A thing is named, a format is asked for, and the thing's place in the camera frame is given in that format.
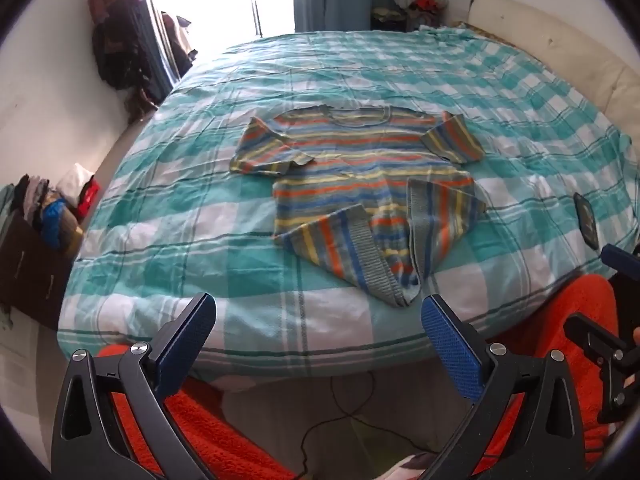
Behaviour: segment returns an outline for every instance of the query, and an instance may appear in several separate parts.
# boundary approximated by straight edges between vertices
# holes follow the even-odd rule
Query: metal screw
[[[502,343],[491,343],[489,350],[493,355],[505,355],[507,353],[507,347]]]
[[[149,345],[146,343],[133,343],[133,345],[131,345],[131,353],[140,355],[145,353],[147,348],[149,348]]]
[[[76,350],[71,356],[71,358],[74,361],[82,361],[82,359],[84,359],[85,357],[86,357],[86,350],[83,350],[83,349]]]
[[[562,361],[564,361],[564,354],[559,350],[552,350],[551,351],[551,358],[554,361],[558,361],[559,363],[561,363]]]

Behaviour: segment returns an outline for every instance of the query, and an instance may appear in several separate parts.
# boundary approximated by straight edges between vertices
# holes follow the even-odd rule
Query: floor
[[[116,142],[95,178],[104,190],[136,137],[148,121],[128,128]],[[58,394],[66,361],[56,335],[41,328],[38,334],[37,397],[40,428],[50,458],[50,440]],[[439,450],[462,420],[468,403],[462,399],[439,360],[376,370],[375,391],[360,414],[369,424],[388,428],[418,446]],[[342,407],[355,409],[369,396],[372,380],[367,373],[334,379],[335,395]],[[224,397],[228,421],[263,447],[292,472],[302,471],[300,443],[305,432],[323,420],[340,416],[330,391],[330,378],[301,378],[262,384]],[[333,480],[372,479],[380,474],[370,453],[385,450],[391,466],[415,452],[402,438],[366,430],[349,419],[313,430],[305,444],[313,478]]]

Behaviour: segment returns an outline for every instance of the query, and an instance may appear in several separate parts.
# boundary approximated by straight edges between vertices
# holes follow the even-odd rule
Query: hanging clothes
[[[24,215],[24,196],[29,187],[29,175],[24,174],[14,189],[14,199],[11,202],[11,211],[17,210],[20,215]]]
[[[88,0],[94,20],[92,45],[98,74],[116,90],[133,88],[125,106],[129,123],[157,109],[162,99],[150,90],[151,68],[134,23],[142,0]]]
[[[171,51],[174,54],[178,73],[180,74],[180,77],[183,77],[192,67],[192,58],[190,57],[190,53],[194,52],[194,50],[191,48],[186,32],[179,25],[176,16],[163,11],[162,21],[164,22],[166,34],[169,37],[169,44],[171,45]]]

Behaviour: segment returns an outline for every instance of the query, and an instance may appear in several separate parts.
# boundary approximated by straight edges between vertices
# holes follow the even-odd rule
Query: pile of clothes
[[[79,224],[99,189],[94,176],[79,164],[56,187],[39,175],[25,174],[18,184],[0,189],[0,228],[15,212],[48,246],[73,258],[82,241]]]
[[[406,31],[418,30],[421,25],[439,27],[442,11],[449,0],[394,0],[406,12]]]

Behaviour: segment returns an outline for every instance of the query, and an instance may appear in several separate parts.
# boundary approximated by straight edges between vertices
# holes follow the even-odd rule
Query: blue gripper pad
[[[632,280],[640,281],[640,258],[627,253],[612,244],[607,244],[600,252],[600,259],[606,266],[611,267]]]
[[[478,401],[484,391],[481,364],[460,332],[431,297],[422,302],[420,319],[425,334],[431,339],[460,395],[473,402]]]
[[[216,322],[215,300],[209,294],[193,301],[197,299],[200,300],[197,306],[178,328],[156,365],[154,392],[161,399],[178,392]],[[180,317],[172,323],[179,322]]]

